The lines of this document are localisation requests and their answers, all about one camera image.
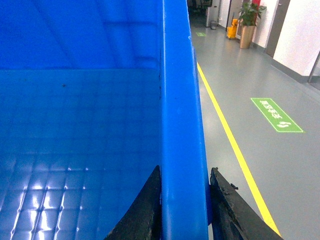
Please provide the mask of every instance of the door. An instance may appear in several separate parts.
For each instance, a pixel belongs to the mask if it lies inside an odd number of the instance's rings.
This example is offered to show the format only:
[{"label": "door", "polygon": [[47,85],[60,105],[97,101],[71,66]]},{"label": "door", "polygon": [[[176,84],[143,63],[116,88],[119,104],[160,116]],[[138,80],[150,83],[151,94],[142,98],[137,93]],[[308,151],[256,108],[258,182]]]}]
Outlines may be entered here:
[{"label": "door", "polygon": [[290,0],[279,0],[265,53],[274,57]]},{"label": "door", "polygon": [[231,0],[229,6],[228,19],[226,26],[230,27],[233,19],[239,18],[239,11],[242,5],[242,0]]}]

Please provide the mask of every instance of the potted plant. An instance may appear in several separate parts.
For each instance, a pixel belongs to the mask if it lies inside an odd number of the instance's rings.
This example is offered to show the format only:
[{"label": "potted plant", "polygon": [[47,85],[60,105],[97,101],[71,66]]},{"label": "potted plant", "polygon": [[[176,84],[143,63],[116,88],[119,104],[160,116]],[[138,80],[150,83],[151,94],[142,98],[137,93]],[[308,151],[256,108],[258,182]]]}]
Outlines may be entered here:
[{"label": "potted plant", "polygon": [[258,6],[252,2],[244,2],[240,9],[240,24],[242,25],[240,48],[248,49],[254,36],[257,26],[257,17],[261,19],[261,14],[266,10],[266,6]]}]

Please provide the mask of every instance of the white wall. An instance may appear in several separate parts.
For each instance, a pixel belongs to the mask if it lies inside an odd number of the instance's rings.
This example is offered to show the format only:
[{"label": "white wall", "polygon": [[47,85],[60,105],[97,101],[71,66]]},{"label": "white wall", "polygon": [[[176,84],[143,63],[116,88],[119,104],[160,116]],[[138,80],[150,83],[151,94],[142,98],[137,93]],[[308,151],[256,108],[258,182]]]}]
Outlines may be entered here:
[{"label": "white wall", "polygon": [[291,0],[274,59],[308,76],[320,51],[319,0]]},{"label": "white wall", "polygon": [[253,35],[252,41],[259,46],[266,48],[272,24],[275,18],[279,0],[261,0],[260,5],[266,6],[261,19],[257,23],[257,28]]}]

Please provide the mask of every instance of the plant pot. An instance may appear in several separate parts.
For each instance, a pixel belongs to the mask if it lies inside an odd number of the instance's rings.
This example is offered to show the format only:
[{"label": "plant pot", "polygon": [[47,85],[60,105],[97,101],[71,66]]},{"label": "plant pot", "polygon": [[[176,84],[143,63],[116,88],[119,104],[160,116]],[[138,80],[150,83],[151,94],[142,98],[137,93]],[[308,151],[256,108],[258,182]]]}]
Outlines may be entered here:
[{"label": "plant pot", "polygon": [[248,49],[254,36],[256,26],[242,26],[240,48]]}]

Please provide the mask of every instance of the green leaves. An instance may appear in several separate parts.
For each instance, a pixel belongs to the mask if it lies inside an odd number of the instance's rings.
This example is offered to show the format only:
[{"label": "green leaves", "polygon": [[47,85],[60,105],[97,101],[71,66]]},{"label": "green leaves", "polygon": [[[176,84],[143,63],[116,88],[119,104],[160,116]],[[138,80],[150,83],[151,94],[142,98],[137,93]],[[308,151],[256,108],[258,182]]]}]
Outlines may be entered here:
[{"label": "green leaves", "polygon": [[256,26],[257,17],[261,19],[261,14],[266,9],[266,6],[258,6],[252,2],[243,3],[240,9],[240,24],[243,26]]}]

